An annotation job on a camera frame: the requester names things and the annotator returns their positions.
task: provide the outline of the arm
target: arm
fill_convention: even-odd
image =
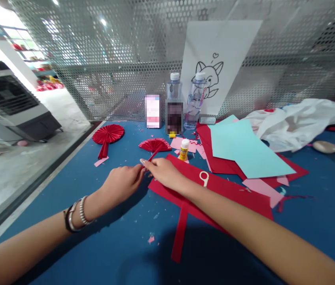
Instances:
[[[216,221],[288,284],[335,284],[335,262],[260,214],[184,177],[170,161],[141,161],[166,187]]]
[[[84,215],[94,220],[125,201],[141,183],[141,165],[113,169],[103,186],[85,199]],[[83,227],[78,203],[73,212],[75,228]],[[59,212],[0,244],[0,284],[12,284],[67,239],[71,233]]]

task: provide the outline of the white bottle cap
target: white bottle cap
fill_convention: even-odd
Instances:
[[[206,77],[206,73],[205,72],[198,72],[196,75],[195,75],[195,79],[196,80],[203,80],[205,79]]]
[[[170,73],[170,80],[179,80],[179,73],[178,72]]]
[[[188,140],[188,139],[183,139],[183,140],[182,140],[182,144],[180,145],[180,147],[181,147],[182,149],[187,149],[189,145],[190,145],[190,140]]]

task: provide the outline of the metal mesh wall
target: metal mesh wall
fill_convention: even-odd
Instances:
[[[11,0],[89,121],[143,120],[189,21],[263,20],[217,118],[335,100],[335,0]]]

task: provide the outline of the scissors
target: scissors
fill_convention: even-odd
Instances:
[[[207,174],[207,177],[206,178],[202,178],[202,173]],[[210,176],[208,175],[208,172],[206,172],[206,171],[202,171],[202,172],[199,173],[199,178],[204,181],[204,185],[203,186],[206,187],[206,188],[207,188],[207,183],[208,183],[209,177]]]

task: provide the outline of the yellow glue stick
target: yellow glue stick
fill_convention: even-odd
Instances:
[[[183,139],[182,144],[180,145],[180,154],[179,159],[186,161],[187,160],[187,151],[190,141],[188,139]]]

